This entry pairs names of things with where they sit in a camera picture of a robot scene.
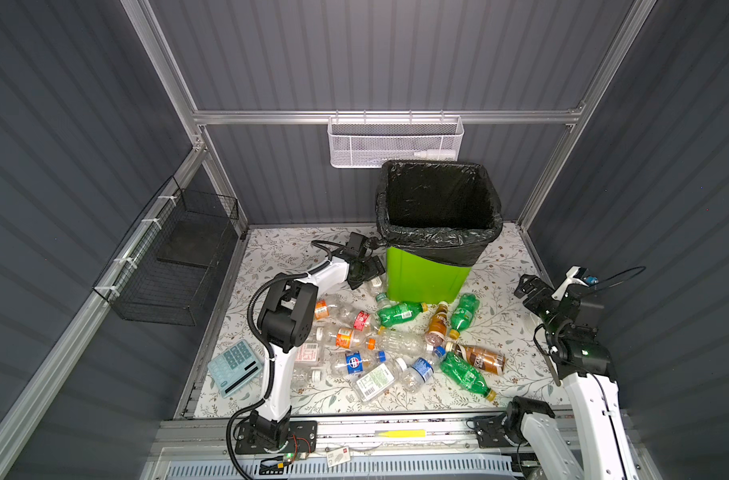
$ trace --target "brown bottle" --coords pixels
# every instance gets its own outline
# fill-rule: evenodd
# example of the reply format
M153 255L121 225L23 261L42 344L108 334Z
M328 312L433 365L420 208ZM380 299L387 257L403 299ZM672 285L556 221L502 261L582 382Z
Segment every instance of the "brown bottle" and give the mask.
M495 353L483 346L463 346L452 342L447 343L447 350L454 351L455 355L466 360L478 370L495 375L504 373L506 357L502 353Z
M447 302L439 302L437 311L428 322L426 329L426 343L431 346L440 346L445 343L447 334L447 310L450 308Z

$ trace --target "black garbage bag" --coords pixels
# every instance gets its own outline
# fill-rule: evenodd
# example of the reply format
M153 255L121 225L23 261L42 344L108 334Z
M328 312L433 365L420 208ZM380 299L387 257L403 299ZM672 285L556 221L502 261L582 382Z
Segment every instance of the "black garbage bag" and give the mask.
M375 213L389 246L453 266L473 266L504 224L485 167L461 162L385 162Z

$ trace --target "black wire basket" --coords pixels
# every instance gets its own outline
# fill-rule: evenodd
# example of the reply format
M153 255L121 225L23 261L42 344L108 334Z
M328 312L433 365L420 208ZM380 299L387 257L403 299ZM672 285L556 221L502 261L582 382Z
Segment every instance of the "black wire basket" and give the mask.
M207 322L236 247L237 220L235 198L178 190L156 219L140 220L148 227L113 285L95 291L124 320Z

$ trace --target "blue label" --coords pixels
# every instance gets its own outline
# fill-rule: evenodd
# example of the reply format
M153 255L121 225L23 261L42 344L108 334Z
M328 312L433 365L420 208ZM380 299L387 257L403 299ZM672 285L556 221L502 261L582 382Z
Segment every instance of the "blue label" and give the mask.
M431 364L424 359L415 360L413 368L423 377L424 382L427 382L434 373L434 369L431 367Z
M363 370L362 355L359 353L351 353L346 356L346 368L349 373L359 373Z

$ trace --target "wire basket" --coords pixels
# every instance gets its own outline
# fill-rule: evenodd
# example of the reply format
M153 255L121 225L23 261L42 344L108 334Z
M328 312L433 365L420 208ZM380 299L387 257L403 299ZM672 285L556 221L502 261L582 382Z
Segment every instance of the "wire basket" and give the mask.
M238 240L236 202L178 190L155 219L141 220L149 225L113 285L95 291L124 320L207 322Z
M463 139L460 117L438 121L340 122L327 124L330 164L335 168L380 168L386 160L457 161Z

